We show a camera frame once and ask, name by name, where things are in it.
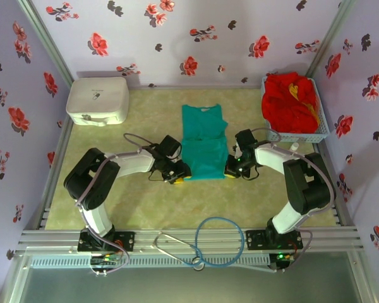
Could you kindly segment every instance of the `white box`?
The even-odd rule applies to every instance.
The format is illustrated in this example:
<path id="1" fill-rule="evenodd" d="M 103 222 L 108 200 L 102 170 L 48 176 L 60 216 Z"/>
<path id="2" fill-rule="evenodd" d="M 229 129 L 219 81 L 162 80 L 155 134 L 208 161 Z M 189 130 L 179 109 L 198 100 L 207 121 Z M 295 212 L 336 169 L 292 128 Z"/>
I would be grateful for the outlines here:
<path id="1" fill-rule="evenodd" d="M 122 77 L 81 78 L 73 82 L 66 112 L 78 125 L 105 126 L 125 121 L 129 91 Z"/>

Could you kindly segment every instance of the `metal frame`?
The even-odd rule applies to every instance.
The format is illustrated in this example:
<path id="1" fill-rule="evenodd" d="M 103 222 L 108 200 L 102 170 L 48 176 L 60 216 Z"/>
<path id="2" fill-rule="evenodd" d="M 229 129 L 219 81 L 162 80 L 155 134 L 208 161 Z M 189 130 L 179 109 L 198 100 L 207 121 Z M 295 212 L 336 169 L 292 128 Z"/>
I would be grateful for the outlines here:
<path id="1" fill-rule="evenodd" d="M 62 74 L 65 82 L 71 86 L 73 77 L 70 74 L 67 65 L 62 59 L 56 45 L 54 44 L 51 36 L 49 35 L 46 27 L 44 26 L 39 14 L 36 12 L 34 5 L 29 0 L 18 0 L 22 10 L 31 21 L 34 29 L 36 30 L 39 38 L 41 39 L 44 47 L 49 53 L 50 57 L 57 66 L 59 72 Z M 307 76 L 312 76 L 317 70 L 318 63 L 322 60 L 325 51 L 328 49 L 331 40 L 334 38 L 337 30 L 340 28 L 352 5 L 356 0 L 344 0 L 339 8 L 339 12 L 335 17 L 325 39 L 320 47 L 314 61 L 312 62 Z M 21 299 L 23 288 L 27 282 L 28 271 L 33 265 L 34 257 L 40 256 L 41 258 L 51 258 L 53 256 L 76 257 L 76 258 L 89 258 L 89 254 L 77 253 L 78 239 L 80 236 L 79 230 L 43 230 L 45 220 L 49 214 L 50 206 L 52 203 L 53 194 L 56 188 L 57 179 L 59 178 L 64 154 L 68 140 L 73 127 L 73 122 L 67 117 L 61 139 L 56 150 L 56 163 L 53 166 L 47 185 L 44 190 L 42 202 L 36 211 L 33 219 L 28 224 L 30 229 L 41 230 L 24 230 L 21 235 L 20 242 L 16 248 L 16 256 L 13 259 L 11 268 L 8 272 L 6 282 L 2 294 L 0 296 L 0 303 L 11 302 L 16 303 Z M 314 145 L 315 150 L 320 152 L 327 164 L 327 147 L 325 143 Z M 359 294 L 363 302 L 375 303 L 377 302 L 375 295 L 375 288 L 372 284 L 373 279 L 368 271 L 368 265 L 363 254 L 363 246 L 359 238 L 358 231 L 348 215 L 345 203 L 340 199 L 335 202 L 335 216 L 339 217 L 340 224 L 343 226 L 336 227 L 315 227 L 310 228 L 313 232 L 313 240 L 307 253 L 313 252 L 346 252 L 351 264 L 352 273 L 356 280 Z M 159 233 L 158 230 L 134 230 L 135 247 L 131 253 L 134 259 L 146 258 L 161 258 L 162 253 L 156 248 L 152 247 L 153 240 Z M 166 230 L 166 233 L 173 235 L 181 240 L 193 243 L 195 238 L 195 230 Z M 308 235 L 302 233 L 303 242 L 307 242 Z M 209 229 L 202 230 L 199 236 L 199 247 L 205 255 L 209 256 L 232 256 L 237 254 L 239 249 L 239 234 L 236 229 Z M 193 256 L 194 251 L 188 246 L 176 241 L 160 241 L 159 246 L 168 250 L 178 256 Z M 277 251 L 247 251 L 243 252 L 245 261 L 243 264 L 255 265 L 252 262 L 252 256 L 264 256 L 266 253 L 277 253 Z"/>

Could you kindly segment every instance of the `teal shirt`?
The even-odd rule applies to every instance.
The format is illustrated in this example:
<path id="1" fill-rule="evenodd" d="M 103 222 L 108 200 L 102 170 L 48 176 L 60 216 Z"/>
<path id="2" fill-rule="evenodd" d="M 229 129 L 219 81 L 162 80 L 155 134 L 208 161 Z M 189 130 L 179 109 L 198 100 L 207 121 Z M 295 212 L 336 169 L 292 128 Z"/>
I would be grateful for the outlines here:
<path id="1" fill-rule="evenodd" d="M 183 106 L 184 138 L 181 156 L 188 164 L 192 178 L 223 179 L 228 156 L 222 107 Z"/>

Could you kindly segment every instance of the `lavender wall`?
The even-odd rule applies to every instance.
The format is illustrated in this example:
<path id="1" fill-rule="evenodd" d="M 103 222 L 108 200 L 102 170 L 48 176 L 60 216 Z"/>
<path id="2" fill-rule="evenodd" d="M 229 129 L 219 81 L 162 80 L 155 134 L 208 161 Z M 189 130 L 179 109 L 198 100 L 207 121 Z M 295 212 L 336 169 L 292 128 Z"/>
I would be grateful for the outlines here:
<path id="1" fill-rule="evenodd" d="M 340 0 L 32 0 L 73 77 L 260 86 L 309 68 Z"/>
<path id="2" fill-rule="evenodd" d="M 40 203 L 68 92 L 17 2 L 0 1 L 0 291 Z"/>
<path id="3" fill-rule="evenodd" d="M 379 286 L 379 1 L 358 1 L 316 72 L 328 153 Z"/>

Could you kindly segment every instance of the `blue cable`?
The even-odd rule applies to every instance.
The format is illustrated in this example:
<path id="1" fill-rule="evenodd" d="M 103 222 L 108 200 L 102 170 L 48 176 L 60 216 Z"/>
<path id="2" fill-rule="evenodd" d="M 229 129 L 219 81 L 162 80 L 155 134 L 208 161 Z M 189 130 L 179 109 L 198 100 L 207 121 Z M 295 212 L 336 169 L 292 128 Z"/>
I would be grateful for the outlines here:
<path id="1" fill-rule="evenodd" d="M 238 232 L 240 234 L 240 238 L 241 238 L 240 250 L 239 250 L 238 254 L 233 259 L 231 259 L 229 262 L 227 262 L 227 263 L 224 263 L 224 264 L 215 264 L 215 263 L 208 262 L 207 260 L 205 260 L 203 258 L 202 252 L 198 248 L 198 235 L 200 233 L 200 230 L 201 230 L 201 228 L 203 227 L 203 225 L 205 223 L 207 223 L 208 221 L 211 221 L 211 220 L 221 220 L 221 221 L 225 221 L 225 222 L 231 223 L 231 224 L 233 224 L 237 228 L 237 230 L 238 230 Z M 229 219 L 226 219 L 226 218 L 222 218 L 222 217 L 210 217 L 210 218 L 206 218 L 206 219 L 204 219 L 204 221 L 201 222 L 201 224 L 199 224 L 198 228 L 196 229 L 196 232 L 195 232 L 195 245 L 190 245 L 195 250 L 196 256 L 199 257 L 198 262 L 196 262 L 196 263 L 189 263 L 189 262 L 183 261 L 183 263 L 186 264 L 186 265 L 188 265 L 188 266 L 192 266 L 192 267 L 196 267 L 196 266 L 200 265 L 201 263 L 204 263 L 205 265 L 208 265 L 210 267 L 215 267 L 215 268 L 228 267 L 228 266 L 234 264 L 240 258 L 241 254 L 243 253 L 243 250 L 244 250 L 244 243 L 245 243 L 244 234 L 241 231 L 240 226 L 238 226 L 232 220 L 229 220 Z"/>

